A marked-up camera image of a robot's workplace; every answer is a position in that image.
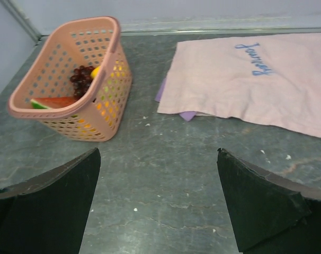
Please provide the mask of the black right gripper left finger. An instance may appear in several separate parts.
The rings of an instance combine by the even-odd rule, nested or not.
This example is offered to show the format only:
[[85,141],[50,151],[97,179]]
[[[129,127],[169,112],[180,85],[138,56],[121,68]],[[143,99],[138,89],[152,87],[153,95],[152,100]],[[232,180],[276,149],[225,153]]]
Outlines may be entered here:
[[101,167],[98,148],[0,189],[0,253],[79,253]]

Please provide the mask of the purple cloth under pink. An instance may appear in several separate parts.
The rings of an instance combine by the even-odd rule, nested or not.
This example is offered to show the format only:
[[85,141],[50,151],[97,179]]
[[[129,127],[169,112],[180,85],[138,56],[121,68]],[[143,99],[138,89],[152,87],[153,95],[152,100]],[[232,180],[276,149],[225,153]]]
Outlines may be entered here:
[[[155,97],[155,101],[156,102],[160,102],[161,101],[165,85],[166,85],[166,78],[163,79],[163,81],[162,81],[162,83],[160,85],[160,88],[159,88],[159,90],[158,90],[158,92],[156,94],[156,97]],[[194,112],[194,111],[186,111],[186,112],[181,112],[179,115],[185,121],[188,122],[188,121],[192,120],[196,116],[196,114],[197,114],[197,112]]]

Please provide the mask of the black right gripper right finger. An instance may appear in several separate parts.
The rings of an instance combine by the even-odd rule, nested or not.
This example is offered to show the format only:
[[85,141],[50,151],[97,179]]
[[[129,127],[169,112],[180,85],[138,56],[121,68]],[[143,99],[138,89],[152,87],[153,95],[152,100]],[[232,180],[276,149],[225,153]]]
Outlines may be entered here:
[[321,189],[222,148],[217,167],[240,252],[321,252]]

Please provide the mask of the pink plastic perforated basket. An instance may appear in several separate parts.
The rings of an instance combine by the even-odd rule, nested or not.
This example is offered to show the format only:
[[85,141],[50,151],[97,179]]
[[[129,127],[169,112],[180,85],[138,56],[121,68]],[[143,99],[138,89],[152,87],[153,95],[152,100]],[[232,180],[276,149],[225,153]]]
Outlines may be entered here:
[[[110,16],[61,25],[8,99],[8,112],[18,119],[39,121],[72,140],[110,140],[118,130],[132,84],[120,38],[119,21]],[[73,97],[69,78],[81,65],[100,66],[83,97],[63,108],[31,106],[33,98]]]

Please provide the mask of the dark red grape bunch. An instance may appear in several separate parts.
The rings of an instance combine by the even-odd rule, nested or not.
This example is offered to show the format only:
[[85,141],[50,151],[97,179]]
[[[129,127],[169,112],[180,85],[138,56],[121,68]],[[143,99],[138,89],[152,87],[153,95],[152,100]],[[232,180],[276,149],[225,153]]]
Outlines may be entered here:
[[74,99],[78,100],[85,95],[93,81],[92,72],[94,69],[93,66],[81,65],[73,70],[73,75],[69,78],[69,81],[73,85]]

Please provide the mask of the pink embroidered cloth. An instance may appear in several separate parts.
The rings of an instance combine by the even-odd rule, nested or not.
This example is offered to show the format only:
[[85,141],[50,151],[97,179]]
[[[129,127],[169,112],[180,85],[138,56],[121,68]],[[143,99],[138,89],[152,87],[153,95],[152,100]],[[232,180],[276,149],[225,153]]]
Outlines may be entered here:
[[321,33],[179,42],[157,109],[321,138]]

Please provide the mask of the watermelon slice toy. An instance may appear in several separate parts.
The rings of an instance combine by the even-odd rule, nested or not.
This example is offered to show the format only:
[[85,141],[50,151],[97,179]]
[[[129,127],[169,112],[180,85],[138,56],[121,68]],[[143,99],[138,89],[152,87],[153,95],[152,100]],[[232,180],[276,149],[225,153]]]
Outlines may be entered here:
[[73,97],[44,97],[30,100],[31,106],[34,109],[63,108],[75,102],[76,100]]

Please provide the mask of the yellow toy mango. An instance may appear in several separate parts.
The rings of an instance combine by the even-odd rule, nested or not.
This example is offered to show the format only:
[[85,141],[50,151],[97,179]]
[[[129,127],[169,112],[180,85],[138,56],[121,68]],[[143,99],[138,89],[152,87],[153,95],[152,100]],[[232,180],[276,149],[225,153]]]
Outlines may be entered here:
[[98,75],[99,71],[100,71],[100,66],[94,68],[90,74],[91,78],[94,79]]

